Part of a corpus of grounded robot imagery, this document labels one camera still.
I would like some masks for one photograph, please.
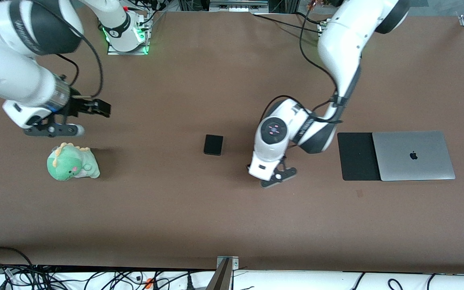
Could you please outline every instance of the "laptop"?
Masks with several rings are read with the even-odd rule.
[[[456,178],[440,131],[374,132],[372,138],[382,181]]]

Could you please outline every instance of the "table surface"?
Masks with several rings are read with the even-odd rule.
[[[148,56],[107,56],[95,16],[80,14],[103,60],[101,99],[112,116],[72,119],[86,129],[81,138],[32,138],[0,108],[0,245],[35,264],[213,268],[216,256],[237,255],[251,269],[464,272],[456,18],[409,18],[374,35],[338,129],[441,130],[456,180],[347,182],[334,140],[321,154],[289,150],[297,177],[266,190],[245,169],[265,105],[287,94],[313,107],[333,91],[300,55],[297,29],[249,13],[166,13]],[[305,37],[316,59],[315,35]],[[69,57],[81,67],[75,87],[94,92],[88,48]],[[58,57],[39,62],[74,74]],[[202,153],[205,134],[225,136],[222,156]],[[62,142],[93,148],[101,177],[52,179],[46,158]]]

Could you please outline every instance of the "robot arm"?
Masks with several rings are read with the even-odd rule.
[[[349,0],[340,6],[327,23],[317,46],[318,55],[337,84],[337,92],[321,118],[293,99],[279,101],[267,112],[267,117],[257,127],[249,166],[252,176],[267,181],[262,183],[263,187],[285,180],[282,174],[285,168],[280,171],[278,166],[284,161],[289,141],[309,154],[328,148],[359,79],[363,48],[375,31],[387,33],[396,28],[408,10],[409,0],[370,0],[369,3]]]
[[[110,105],[99,99],[73,97],[79,94],[74,88],[36,63],[37,55],[75,51],[81,37],[35,2],[83,33],[70,0],[0,2],[0,97],[6,99],[3,109],[27,135],[79,136],[83,128],[66,124],[66,117],[77,116],[79,112],[109,117]],[[141,43],[136,30],[140,18],[136,13],[125,12],[118,0],[84,2],[105,27],[119,31],[108,37],[114,48],[128,51]],[[55,123],[55,114],[64,116],[62,124]]]

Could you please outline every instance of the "black mouse pad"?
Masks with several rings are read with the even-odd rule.
[[[343,180],[381,180],[372,133],[338,133]]]

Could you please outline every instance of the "green dinosaur plush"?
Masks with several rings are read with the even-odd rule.
[[[72,143],[62,143],[48,157],[48,172],[56,180],[99,176],[96,158],[88,147],[80,148]]]

